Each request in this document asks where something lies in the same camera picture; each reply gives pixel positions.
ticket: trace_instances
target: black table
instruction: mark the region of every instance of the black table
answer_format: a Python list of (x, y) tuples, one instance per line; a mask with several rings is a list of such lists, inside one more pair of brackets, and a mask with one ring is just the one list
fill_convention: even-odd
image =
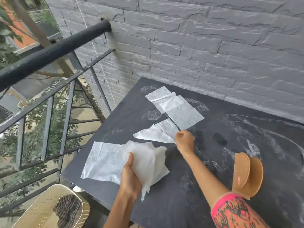
[[(110, 209), (119, 185), (80, 178), (92, 144), (146, 142), (135, 139), (133, 134), (167, 118), (145, 98), (162, 86), (188, 99), (205, 117), (189, 130), (196, 137), (196, 154), (223, 184), (231, 189), (234, 153), (259, 157), (264, 180), (248, 203), (272, 228), (304, 227), (303, 125), (144, 77), (67, 166), (63, 176)], [(143, 202), (139, 196), (131, 220), (146, 228), (215, 227), (207, 201), (176, 146), (153, 144), (168, 148), (165, 165), (170, 173), (151, 187)]]

